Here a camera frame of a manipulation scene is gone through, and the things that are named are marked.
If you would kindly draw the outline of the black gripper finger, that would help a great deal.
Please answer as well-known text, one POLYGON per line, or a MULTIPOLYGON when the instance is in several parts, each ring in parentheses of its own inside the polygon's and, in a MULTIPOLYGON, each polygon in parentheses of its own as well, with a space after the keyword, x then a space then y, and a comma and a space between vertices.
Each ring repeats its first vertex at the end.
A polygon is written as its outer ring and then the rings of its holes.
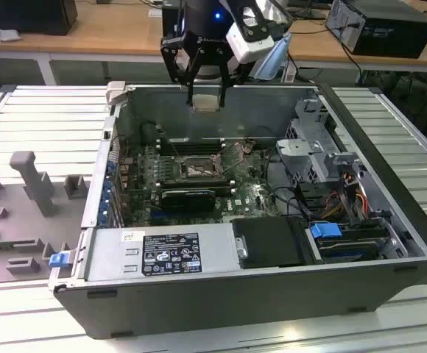
POLYGON ((221 84, 219 91, 219 107, 225 106, 225 97, 227 89, 231 86, 231 76, 228 68, 228 63, 233 57, 233 52, 230 49, 217 49, 216 58, 219 66, 221 84))
POLYGON ((160 42, 160 52, 173 83, 186 86, 188 95, 186 104, 193 104, 194 79, 196 78, 204 59, 204 48, 197 42, 195 35, 183 35, 176 38, 163 38, 160 42), (179 50, 188 55, 188 66, 181 69, 177 64, 179 50))

